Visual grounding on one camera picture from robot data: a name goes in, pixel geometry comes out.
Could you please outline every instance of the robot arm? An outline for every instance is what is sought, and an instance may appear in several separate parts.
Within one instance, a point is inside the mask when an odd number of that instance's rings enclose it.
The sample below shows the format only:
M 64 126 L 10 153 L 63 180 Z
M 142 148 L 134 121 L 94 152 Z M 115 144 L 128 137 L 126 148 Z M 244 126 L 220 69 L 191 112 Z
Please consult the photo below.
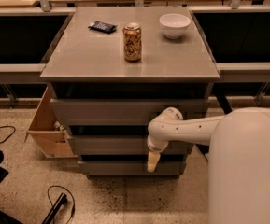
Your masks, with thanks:
M 148 127 L 149 162 L 148 171 L 154 172 L 169 141 L 178 140 L 209 145 L 211 134 L 224 116 L 204 119 L 183 120 L 181 113 L 173 108 L 166 108 L 161 115 L 153 119 Z

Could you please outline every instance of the cardboard box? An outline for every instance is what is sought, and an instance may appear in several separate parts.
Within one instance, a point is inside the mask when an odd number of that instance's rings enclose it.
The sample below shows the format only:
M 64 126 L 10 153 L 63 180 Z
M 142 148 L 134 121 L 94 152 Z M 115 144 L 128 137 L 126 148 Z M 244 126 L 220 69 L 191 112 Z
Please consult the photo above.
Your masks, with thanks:
M 50 106 L 50 99 L 50 91 L 46 89 L 28 134 L 32 136 L 47 158 L 76 157 L 68 143 L 67 132 L 56 131 L 54 128 L 57 119 Z

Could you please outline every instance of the floor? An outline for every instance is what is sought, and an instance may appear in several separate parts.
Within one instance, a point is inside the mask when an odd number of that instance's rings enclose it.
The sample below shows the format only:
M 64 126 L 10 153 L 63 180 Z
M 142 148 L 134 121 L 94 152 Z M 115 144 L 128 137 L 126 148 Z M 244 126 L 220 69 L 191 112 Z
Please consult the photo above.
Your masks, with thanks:
M 256 106 L 253 98 L 229 98 L 233 109 Z M 70 223 L 145 224 L 208 222 L 208 163 L 194 147 L 180 179 L 175 178 L 94 178 L 87 179 L 78 168 L 77 159 L 46 158 L 30 136 L 26 136 L 37 101 L 19 101 L 11 108 L 0 101 L 0 126 L 13 125 L 16 132 L 0 144 L 4 152 L 1 166 L 9 175 L 0 184 L 0 210 L 22 223 L 42 223 L 50 210 L 48 188 L 60 185 L 75 198 L 76 211 Z M 270 98 L 263 100 L 270 107 Z M 208 116 L 222 114 L 214 98 Z M 0 130 L 0 140 L 11 130 Z M 61 208 L 55 223 L 66 223 L 70 217 L 72 198 L 62 189 L 52 188 L 55 201 L 66 193 L 68 203 Z

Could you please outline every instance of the cabinet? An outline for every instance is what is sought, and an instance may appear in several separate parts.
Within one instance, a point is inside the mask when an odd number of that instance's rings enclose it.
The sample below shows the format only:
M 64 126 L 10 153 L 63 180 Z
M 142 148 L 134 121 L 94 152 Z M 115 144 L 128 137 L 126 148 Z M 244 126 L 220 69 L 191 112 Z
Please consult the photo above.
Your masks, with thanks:
M 191 16 L 185 7 L 78 7 L 41 74 L 87 176 L 184 171 L 192 145 L 171 142 L 156 172 L 147 172 L 148 124 L 168 106 L 185 119 L 201 118 L 219 73 L 194 23 L 178 40 L 162 35 L 158 20 L 165 13 Z M 91 31 L 93 21 L 117 24 L 117 32 Z M 122 52 L 122 28 L 133 21 L 143 35 L 137 63 L 125 61 Z

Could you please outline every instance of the beverage can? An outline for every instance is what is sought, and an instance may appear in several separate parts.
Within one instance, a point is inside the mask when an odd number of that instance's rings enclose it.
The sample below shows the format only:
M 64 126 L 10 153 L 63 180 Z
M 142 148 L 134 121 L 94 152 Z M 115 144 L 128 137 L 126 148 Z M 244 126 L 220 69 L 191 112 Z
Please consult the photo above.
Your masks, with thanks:
M 123 28 L 124 34 L 124 58 L 135 62 L 141 59 L 142 53 L 142 31 L 137 23 L 128 23 Z

